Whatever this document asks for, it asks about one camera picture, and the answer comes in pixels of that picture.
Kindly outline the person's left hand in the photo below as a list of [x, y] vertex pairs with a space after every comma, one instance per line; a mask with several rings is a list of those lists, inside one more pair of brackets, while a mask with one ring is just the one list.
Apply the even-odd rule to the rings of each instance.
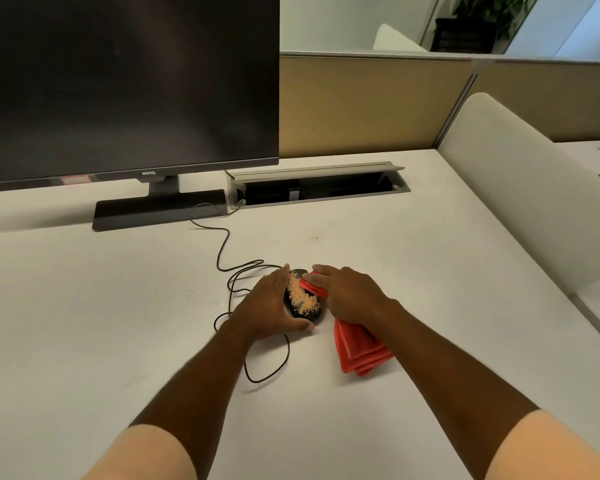
[[278, 333], [278, 321], [290, 317], [283, 303], [289, 271], [286, 264], [263, 276], [225, 321], [245, 345], [282, 334]]

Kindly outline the person's right hand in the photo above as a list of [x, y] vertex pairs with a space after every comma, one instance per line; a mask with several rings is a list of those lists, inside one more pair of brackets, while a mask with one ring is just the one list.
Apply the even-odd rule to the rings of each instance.
[[385, 295], [368, 274], [350, 267], [314, 265], [313, 272], [305, 273], [303, 278], [327, 291], [342, 293], [343, 321], [362, 325], [369, 331], [377, 331], [398, 307], [398, 302]]

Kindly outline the black computer mouse with dust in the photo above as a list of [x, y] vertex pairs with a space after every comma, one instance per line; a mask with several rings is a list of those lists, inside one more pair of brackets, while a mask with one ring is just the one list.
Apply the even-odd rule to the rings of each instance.
[[283, 303], [288, 316], [305, 319], [313, 324], [322, 321], [324, 310], [321, 298], [301, 286], [305, 269], [291, 269], [283, 295]]

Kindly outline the red microfiber cloth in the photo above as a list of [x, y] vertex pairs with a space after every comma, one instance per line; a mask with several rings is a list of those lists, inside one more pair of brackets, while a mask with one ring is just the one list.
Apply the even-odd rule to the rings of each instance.
[[300, 286], [321, 298], [333, 316], [336, 353], [344, 374], [353, 372], [359, 378], [364, 378], [379, 366], [394, 359], [395, 356], [389, 348], [364, 326], [336, 318], [328, 305], [329, 293], [326, 289], [308, 282], [305, 278], [300, 278]]

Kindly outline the person's right forearm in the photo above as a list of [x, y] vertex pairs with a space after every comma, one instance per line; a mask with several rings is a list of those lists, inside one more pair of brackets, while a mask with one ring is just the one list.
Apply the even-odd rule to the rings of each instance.
[[474, 480], [486, 480], [507, 435], [538, 410], [528, 397], [391, 298], [369, 329], [394, 354]]

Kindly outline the person's left forearm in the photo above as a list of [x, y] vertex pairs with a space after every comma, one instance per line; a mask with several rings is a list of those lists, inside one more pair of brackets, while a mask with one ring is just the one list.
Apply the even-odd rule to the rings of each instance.
[[212, 468], [224, 418], [248, 351], [253, 329], [238, 319], [218, 332], [158, 391], [131, 426], [158, 427], [183, 446], [199, 480]]

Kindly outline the beige left sleeve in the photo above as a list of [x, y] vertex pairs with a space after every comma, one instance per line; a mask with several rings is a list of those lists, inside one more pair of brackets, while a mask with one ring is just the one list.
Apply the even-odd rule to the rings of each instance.
[[125, 429], [80, 480], [198, 480], [175, 436], [151, 425]]

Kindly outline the beige sleeve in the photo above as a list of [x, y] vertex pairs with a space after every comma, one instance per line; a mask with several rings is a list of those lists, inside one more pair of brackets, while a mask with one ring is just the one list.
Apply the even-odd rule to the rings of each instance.
[[151, 425], [125, 429], [80, 480], [198, 480], [175, 436]]
[[538, 410], [505, 437], [485, 480], [600, 480], [600, 453], [550, 413]]

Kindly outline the beige desk partition panel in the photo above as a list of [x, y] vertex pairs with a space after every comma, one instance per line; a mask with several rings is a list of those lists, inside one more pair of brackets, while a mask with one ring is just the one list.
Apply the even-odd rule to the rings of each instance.
[[281, 55], [280, 158], [432, 149], [473, 72], [457, 58]]
[[486, 93], [555, 143], [600, 141], [600, 60], [474, 57], [472, 74], [432, 146]]

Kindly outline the white rounded desk divider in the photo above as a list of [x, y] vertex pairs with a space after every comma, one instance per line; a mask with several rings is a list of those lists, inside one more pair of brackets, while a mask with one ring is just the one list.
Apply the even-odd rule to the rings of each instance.
[[426, 49], [386, 23], [377, 30], [373, 50], [377, 52], [428, 53]]
[[599, 176], [486, 93], [438, 152], [563, 292], [600, 281]]

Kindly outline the beige right sleeve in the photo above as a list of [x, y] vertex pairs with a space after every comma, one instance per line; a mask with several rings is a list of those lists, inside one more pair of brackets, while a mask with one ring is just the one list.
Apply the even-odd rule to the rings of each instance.
[[485, 480], [600, 480], [600, 453], [550, 413], [538, 410], [505, 437]]

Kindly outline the black computer monitor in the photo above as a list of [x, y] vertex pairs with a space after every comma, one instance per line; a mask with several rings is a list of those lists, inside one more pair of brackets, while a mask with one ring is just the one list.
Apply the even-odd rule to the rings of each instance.
[[279, 161], [280, 0], [0, 0], [0, 192], [138, 180], [96, 232], [231, 215], [184, 174]]

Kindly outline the green potted plant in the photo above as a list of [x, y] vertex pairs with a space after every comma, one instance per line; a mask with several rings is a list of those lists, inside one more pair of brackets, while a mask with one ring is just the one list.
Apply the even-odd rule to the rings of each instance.
[[436, 0], [423, 46], [448, 54], [503, 54], [537, 0]]

